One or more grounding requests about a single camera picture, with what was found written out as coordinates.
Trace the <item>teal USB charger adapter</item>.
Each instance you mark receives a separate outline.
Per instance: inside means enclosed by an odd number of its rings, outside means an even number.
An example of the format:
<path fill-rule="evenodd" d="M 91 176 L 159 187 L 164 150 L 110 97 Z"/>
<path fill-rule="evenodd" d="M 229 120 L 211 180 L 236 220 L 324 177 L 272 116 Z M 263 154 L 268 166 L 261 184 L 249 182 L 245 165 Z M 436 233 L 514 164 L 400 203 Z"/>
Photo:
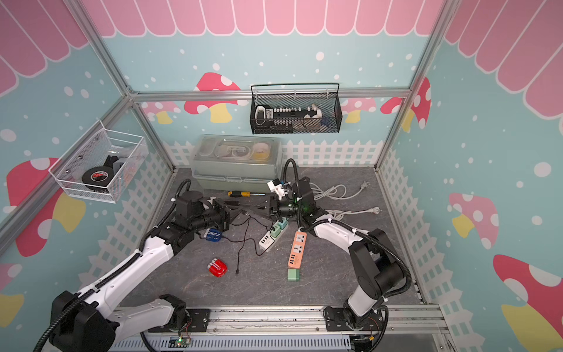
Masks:
<path fill-rule="evenodd" d="M 289 222 L 287 218 L 283 217 L 280 221 L 277 222 L 277 224 L 280 230 L 284 230 L 288 226 Z"/>

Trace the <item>green adapter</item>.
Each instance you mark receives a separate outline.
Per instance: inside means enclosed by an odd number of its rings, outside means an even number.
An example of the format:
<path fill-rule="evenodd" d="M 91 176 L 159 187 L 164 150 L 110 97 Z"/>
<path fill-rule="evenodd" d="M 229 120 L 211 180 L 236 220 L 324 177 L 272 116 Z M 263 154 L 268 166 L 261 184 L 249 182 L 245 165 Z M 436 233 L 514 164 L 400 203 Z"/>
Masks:
<path fill-rule="evenodd" d="M 289 282 L 298 282 L 301 279 L 301 272 L 298 268 L 289 268 L 287 270 L 287 280 Z"/>
<path fill-rule="evenodd" d="M 276 239 L 279 237 L 279 235 L 281 234 L 281 227 L 279 224 L 275 224 L 272 229 L 270 230 L 270 236 L 272 237 L 272 239 Z"/>

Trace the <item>green adapter front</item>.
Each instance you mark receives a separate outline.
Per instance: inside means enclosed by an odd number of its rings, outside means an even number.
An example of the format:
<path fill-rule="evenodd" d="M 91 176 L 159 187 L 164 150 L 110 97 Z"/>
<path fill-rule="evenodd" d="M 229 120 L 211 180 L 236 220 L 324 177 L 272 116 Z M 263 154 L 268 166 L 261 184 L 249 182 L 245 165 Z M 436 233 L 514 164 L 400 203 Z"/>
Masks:
<path fill-rule="evenodd" d="M 301 272 L 298 268 L 289 268 L 287 270 L 287 280 L 289 282 L 298 282 L 301 279 Z"/>

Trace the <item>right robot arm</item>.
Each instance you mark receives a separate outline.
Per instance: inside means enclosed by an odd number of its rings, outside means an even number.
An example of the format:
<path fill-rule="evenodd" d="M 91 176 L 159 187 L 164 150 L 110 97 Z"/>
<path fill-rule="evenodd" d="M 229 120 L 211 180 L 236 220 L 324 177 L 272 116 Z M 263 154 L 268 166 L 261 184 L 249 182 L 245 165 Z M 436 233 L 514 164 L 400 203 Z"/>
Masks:
<path fill-rule="evenodd" d="M 397 254 L 381 229 L 369 233 L 335 218 L 315 199 L 311 182 L 299 177 L 295 160 L 288 159 L 281 179 L 268 182 L 273 193 L 266 207 L 272 219 L 294 219 L 298 230 L 288 260 L 288 270 L 301 268 L 306 239 L 311 235 L 346 252 L 358 283 L 342 308 L 343 318 L 352 329 L 360 329 L 375 320 L 387 300 L 407 292 L 413 277 L 404 259 Z"/>

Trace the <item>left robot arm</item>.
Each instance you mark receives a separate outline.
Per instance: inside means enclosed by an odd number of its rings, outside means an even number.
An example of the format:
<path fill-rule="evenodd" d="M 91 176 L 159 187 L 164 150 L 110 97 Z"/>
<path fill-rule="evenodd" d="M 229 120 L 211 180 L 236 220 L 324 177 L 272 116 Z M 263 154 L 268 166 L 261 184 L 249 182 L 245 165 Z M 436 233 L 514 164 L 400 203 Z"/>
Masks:
<path fill-rule="evenodd" d="M 52 304 L 51 322 L 34 349 L 50 343 L 61 351 L 108 351 L 118 343 L 147 330 L 162 327 L 182 334 L 192 323 L 186 303 L 165 294 L 156 300 L 118 312 L 122 300 L 158 267 L 178 255 L 195 235 L 214 228 L 228 230 L 230 209 L 222 199 L 208 202 L 201 192 L 180 184 L 172 207 L 143 237 L 123 262 L 77 293 L 65 291 Z"/>

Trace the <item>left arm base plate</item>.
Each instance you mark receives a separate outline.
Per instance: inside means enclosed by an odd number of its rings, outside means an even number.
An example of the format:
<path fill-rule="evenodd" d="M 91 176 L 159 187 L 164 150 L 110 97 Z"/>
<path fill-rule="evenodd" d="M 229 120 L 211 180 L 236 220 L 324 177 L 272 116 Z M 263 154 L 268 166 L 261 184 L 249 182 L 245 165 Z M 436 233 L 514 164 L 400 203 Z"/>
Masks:
<path fill-rule="evenodd" d="M 156 326 L 148 331 L 150 333 L 157 332 L 170 332 L 170 333 L 195 333 L 206 332 L 210 322 L 209 309 L 187 309 L 185 313 L 181 313 L 177 318 L 175 315 L 172 317 L 172 322 L 165 326 Z"/>

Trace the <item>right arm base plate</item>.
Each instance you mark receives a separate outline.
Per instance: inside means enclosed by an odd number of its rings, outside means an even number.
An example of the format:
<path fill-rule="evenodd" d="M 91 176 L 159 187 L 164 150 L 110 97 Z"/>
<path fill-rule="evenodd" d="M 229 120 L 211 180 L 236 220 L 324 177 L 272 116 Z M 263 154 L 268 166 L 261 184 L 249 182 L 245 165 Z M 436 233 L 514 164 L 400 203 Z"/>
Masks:
<path fill-rule="evenodd" d="M 370 311 L 362 317 L 344 307 L 325 307 L 323 318 L 327 331 L 380 331 L 384 317 L 379 312 Z"/>

